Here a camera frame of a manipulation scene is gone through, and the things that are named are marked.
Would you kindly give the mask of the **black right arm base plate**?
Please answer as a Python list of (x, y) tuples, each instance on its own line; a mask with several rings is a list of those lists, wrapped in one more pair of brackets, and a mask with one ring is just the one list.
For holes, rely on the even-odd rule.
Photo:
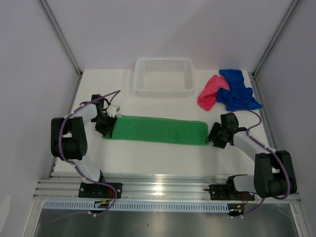
[(229, 176), (225, 184), (211, 184), (205, 189), (210, 194), (211, 200), (231, 200), (231, 201), (242, 201), (249, 200), (254, 201), (254, 194), (247, 191), (237, 191), (233, 182), (234, 176)]

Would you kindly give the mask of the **green microfiber towel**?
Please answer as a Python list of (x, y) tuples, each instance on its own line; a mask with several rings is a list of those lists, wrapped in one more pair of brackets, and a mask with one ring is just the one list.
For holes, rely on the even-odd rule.
[(207, 146), (208, 125), (203, 121), (169, 118), (119, 116), (112, 137), (127, 140), (190, 146)]

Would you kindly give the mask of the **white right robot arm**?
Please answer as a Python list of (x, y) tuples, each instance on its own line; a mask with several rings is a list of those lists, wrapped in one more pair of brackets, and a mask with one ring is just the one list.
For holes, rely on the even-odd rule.
[(297, 192), (297, 182), (292, 158), (286, 150), (265, 146), (248, 128), (241, 127), (234, 113), (220, 116), (207, 137), (214, 147), (224, 149), (227, 145), (243, 151), (254, 161), (252, 175), (229, 176), (219, 195), (237, 199), (243, 194), (257, 194), (260, 198), (286, 199)]

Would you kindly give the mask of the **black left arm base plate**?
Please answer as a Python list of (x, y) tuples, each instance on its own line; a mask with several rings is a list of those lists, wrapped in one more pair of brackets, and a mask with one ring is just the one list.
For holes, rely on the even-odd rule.
[(90, 181), (82, 181), (79, 188), (79, 198), (121, 198), (123, 183), (97, 184)]

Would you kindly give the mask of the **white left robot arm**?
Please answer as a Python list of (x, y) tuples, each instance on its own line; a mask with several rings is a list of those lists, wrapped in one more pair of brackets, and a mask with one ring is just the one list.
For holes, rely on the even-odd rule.
[(102, 171), (88, 157), (88, 141), (85, 126), (94, 124), (94, 129), (106, 138), (112, 138), (118, 120), (120, 107), (112, 104), (105, 96), (94, 94), (90, 101), (69, 115), (51, 120), (51, 153), (54, 157), (70, 164), (82, 177), (82, 182), (90, 185), (95, 197), (103, 197), (107, 185)]

